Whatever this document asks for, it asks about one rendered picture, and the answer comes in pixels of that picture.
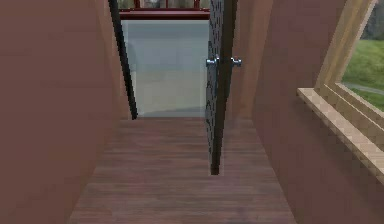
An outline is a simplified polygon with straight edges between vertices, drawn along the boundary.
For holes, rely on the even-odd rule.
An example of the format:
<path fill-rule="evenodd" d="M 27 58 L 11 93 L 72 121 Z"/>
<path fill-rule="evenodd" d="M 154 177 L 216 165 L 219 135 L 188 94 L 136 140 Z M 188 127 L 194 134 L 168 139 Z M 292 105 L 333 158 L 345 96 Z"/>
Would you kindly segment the light wood framed window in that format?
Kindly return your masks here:
<path fill-rule="evenodd" d="M 297 95 L 384 185 L 384 112 L 341 83 L 378 0 L 346 0 L 317 81 Z"/>

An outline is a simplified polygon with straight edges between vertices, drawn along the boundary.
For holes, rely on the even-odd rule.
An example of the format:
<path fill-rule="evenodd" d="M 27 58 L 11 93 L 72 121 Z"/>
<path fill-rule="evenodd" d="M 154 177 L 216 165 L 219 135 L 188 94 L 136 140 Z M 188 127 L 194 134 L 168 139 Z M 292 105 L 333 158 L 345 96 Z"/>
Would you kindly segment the black door frame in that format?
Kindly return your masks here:
<path fill-rule="evenodd" d="M 116 38 L 118 53 L 119 53 L 120 64 L 123 72 L 123 80 L 124 80 L 125 90 L 128 98 L 131 119 L 136 120 L 138 116 L 137 104 L 136 104 L 136 99 L 134 95 L 132 76 L 131 76 L 131 71 L 129 67 L 124 34 L 122 30 L 118 1 L 108 0 L 108 3 L 109 3 L 109 9 L 111 13 L 114 34 Z"/>

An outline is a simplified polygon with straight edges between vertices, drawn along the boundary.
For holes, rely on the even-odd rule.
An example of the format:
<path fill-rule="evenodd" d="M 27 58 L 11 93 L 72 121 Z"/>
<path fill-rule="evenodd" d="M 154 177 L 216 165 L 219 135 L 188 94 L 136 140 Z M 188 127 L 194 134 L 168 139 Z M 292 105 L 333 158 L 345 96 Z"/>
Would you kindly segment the dark grey room door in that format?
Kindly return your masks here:
<path fill-rule="evenodd" d="M 210 0 L 207 59 L 216 55 L 220 57 L 216 66 L 206 67 L 205 124 L 211 175 L 218 175 L 220 172 L 225 114 L 233 68 L 231 58 L 237 4 L 238 0 Z"/>

